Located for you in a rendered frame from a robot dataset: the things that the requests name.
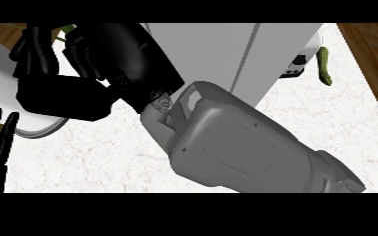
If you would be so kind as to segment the green cucumber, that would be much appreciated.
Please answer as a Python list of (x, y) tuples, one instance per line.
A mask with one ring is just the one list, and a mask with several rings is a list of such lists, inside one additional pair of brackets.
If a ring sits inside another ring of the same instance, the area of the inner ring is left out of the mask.
[(328, 73), (328, 56), (330, 56), (328, 49), (325, 47), (321, 47), (317, 53), (320, 79), (327, 86), (331, 86), (333, 78)]

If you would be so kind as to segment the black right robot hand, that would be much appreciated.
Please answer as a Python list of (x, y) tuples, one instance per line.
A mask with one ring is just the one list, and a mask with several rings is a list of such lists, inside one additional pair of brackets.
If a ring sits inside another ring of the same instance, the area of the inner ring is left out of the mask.
[(138, 23), (79, 23), (70, 27), (64, 55), (77, 74), (60, 73), (54, 24), (30, 23), (11, 51), (17, 62), (17, 100), (36, 114), (97, 121), (125, 101), (136, 112), (167, 112), (185, 85), (175, 65)]

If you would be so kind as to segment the brown wooden panel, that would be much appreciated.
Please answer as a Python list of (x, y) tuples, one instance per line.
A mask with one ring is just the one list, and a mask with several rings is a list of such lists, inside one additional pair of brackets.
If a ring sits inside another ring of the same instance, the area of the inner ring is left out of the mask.
[(339, 23), (337, 26), (378, 100), (378, 23)]

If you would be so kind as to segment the white plate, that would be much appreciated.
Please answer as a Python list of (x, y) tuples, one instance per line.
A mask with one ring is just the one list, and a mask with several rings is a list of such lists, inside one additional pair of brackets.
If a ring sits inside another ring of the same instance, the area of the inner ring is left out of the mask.
[(39, 139), (54, 134), (68, 120), (30, 113), (20, 105), (17, 100), (18, 80), (14, 77), (17, 63), (11, 60), (9, 53), (9, 49), (0, 44), (0, 123), (6, 121), (12, 112), (18, 112), (17, 135), (29, 139)]

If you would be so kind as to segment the brown wooden board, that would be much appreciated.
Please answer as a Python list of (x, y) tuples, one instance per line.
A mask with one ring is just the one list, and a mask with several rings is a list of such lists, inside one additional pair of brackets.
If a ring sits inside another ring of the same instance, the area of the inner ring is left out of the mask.
[(12, 49), (27, 28), (26, 23), (0, 23), (0, 44)]

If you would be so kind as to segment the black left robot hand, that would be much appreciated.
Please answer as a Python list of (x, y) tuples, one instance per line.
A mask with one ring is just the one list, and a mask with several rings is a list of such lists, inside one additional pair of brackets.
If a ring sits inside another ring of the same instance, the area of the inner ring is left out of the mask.
[(0, 130), (0, 193), (5, 192), (6, 174), (8, 174), (6, 163), (8, 163), (9, 154), (11, 154), (18, 120), (20, 120), (20, 113), (12, 112), (6, 119), (4, 128)]

